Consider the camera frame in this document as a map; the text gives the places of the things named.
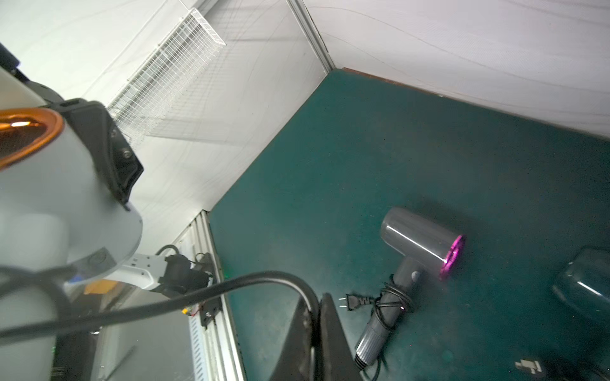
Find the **white hair dryer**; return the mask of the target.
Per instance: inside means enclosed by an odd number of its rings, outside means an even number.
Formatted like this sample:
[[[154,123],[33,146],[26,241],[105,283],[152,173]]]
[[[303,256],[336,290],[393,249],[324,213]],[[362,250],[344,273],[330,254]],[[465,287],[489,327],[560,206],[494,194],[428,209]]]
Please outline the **white hair dryer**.
[[[138,248],[143,222],[98,177],[68,122],[1,74],[1,378],[48,380],[55,333],[29,331],[73,315],[69,284],[102,279]]]

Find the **green hair dryer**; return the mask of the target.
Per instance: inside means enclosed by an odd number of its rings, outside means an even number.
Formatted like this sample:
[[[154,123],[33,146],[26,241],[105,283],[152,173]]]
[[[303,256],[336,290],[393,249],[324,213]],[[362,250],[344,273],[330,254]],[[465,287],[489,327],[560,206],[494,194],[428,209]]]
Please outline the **green hair dryer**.
[[[584,247],[555,278],[551,290],[573,311],[609,331],[609,251]]]

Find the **grey hair dryer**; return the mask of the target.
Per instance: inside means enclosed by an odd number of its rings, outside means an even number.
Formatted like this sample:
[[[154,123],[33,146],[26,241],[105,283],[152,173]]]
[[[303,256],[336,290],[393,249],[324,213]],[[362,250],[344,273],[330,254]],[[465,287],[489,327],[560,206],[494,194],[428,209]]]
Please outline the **grey hair dryer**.
[[[400,317],[416,310],[412,293],[421,277],[445,279],[465,247],[465,235],[403,207],[386,214],[381,239],[403,260],[373,302],[371,318],[355,347],[354,361],[361,370],[378,361]]]

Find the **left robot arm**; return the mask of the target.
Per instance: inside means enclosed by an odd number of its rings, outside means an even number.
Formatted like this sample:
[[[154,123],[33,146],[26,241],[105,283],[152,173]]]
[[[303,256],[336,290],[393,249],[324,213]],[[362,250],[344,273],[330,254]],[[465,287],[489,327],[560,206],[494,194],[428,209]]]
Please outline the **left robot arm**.
[[[106,107],[97,101],[75,98],[49,105],[76,133],[93,159],[94,168],[126,211],[133,186],[144,168]],[[186,295],[215,283],[211,256],[190,260],[174,244],[166,244],[154,254],[133,254],[107,277],[168,298]]]

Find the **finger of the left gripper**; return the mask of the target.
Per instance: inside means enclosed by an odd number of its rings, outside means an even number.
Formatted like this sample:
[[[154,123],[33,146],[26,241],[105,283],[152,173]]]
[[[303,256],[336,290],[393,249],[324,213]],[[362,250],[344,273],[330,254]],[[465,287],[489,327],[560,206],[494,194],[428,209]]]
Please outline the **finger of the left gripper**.
[[[106,106],[74,98],[51,103],[47,108],[58,112],[68,122],[90,153],[98,177],[128,210],[131,192],[144,168]]]

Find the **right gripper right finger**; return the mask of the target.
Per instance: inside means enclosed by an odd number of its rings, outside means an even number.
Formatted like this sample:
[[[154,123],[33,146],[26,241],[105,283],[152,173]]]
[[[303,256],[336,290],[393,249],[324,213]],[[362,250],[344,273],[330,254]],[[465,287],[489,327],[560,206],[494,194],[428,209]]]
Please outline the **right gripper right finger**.
[[[316,380],[362,380],[352,356],[332,296],[322,295],[319,309],[319,344],[315,354]]]

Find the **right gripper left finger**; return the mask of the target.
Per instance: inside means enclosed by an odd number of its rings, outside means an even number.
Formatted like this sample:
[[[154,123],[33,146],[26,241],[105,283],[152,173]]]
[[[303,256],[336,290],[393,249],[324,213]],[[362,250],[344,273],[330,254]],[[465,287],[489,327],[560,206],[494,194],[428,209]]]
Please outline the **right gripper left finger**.
[[[295,308],[281,354],[270,379],[272,381],[306,381],[314,375],[315,324],[305,300]]]

